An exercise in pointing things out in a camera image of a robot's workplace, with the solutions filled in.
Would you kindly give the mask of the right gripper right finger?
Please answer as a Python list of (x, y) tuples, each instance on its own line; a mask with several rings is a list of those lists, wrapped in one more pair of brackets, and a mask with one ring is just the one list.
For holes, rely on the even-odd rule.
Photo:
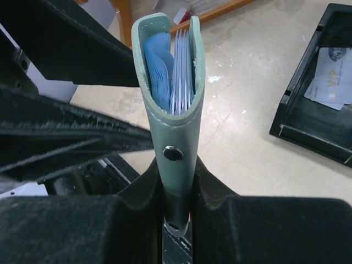
[(351, 263), (340, 199), (241, 196), (201, 160), (192, 187), (193, 263)]

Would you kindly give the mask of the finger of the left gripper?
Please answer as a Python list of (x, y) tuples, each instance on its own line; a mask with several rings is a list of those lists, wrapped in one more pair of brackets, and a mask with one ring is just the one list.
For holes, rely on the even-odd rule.
[(114, 153), (153, 149), (139, 126), (1, 84), (1, 175), (46, 182)]
[(1, 1), (1, 24), (48, 80), (139, 85), (131, 49), (74, 1)]

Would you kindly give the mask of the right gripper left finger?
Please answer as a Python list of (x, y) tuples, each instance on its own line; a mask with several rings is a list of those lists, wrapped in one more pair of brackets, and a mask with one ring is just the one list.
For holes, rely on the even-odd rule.
[(161, 263), (156, 162), (115, 195), (1, 199), (1, 263)]

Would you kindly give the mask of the mint green card holder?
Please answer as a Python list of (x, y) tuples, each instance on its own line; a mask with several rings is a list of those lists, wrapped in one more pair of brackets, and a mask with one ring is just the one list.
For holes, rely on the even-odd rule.
[(170, 33), (166, 14), (138, 19), (132, 27), (135, 70), (150, 125), (164, 189), (168, 231), (188, 228), (205, 92), (205, 53), (198, 17), (187, 30)]

